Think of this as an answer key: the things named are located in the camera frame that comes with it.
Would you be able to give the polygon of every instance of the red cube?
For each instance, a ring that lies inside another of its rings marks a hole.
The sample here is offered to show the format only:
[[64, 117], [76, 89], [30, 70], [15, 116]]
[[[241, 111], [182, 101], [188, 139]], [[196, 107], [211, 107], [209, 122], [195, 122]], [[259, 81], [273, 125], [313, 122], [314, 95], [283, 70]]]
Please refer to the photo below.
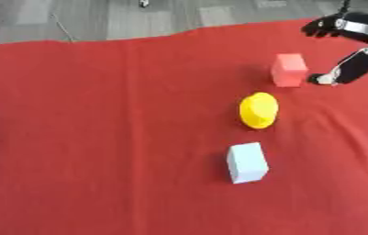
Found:
[[279, 87], [298, 87], [307, 78], [301, 54], [278, 54], [272, 68], [273, 82]]

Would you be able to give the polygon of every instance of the light blue cube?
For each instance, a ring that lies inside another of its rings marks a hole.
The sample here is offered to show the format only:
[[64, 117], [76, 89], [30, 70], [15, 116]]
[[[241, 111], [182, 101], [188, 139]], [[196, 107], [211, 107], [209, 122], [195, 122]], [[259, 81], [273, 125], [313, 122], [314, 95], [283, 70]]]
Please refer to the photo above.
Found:
[[231, 146], [228, 166], [233, 184], [259, 181], [269, 171], [261, 144], [258, 142]]

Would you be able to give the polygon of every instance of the gray carpet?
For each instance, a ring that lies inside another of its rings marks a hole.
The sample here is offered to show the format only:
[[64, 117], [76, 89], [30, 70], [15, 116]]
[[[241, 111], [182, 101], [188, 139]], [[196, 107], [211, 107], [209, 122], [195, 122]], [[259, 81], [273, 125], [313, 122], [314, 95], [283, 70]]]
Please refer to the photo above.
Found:
[[[192, 28], [318, 17], [340, 0], [0, 0], [0, 43], [132, 39]], [[368, 12], [368, 0], [353, 0]]]

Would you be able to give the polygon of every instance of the yellow cylinder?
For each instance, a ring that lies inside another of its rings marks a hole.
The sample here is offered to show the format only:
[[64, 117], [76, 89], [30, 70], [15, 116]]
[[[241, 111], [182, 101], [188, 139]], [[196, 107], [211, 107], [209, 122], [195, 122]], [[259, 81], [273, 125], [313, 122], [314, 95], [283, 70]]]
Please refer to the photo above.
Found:
[[256, 93], [240, 103], [240, 119], [253, 129], [266, 129], [276, 120], [279, 106], [276, 99], [267, 93]]

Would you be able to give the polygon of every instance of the cube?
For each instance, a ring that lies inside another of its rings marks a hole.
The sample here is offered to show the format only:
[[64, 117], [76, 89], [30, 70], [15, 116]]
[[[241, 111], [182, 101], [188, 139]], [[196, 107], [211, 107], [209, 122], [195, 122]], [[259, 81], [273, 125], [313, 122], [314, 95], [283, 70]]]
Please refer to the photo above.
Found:
[[246, 143], [229, 148], [228, 166], [233, 184], [261, 180], [269, 170], [260, 143]]
[[307, 78], [308, 68], [301, 54], [278, 54], [271, 74], [279, 87], [298, 87]]

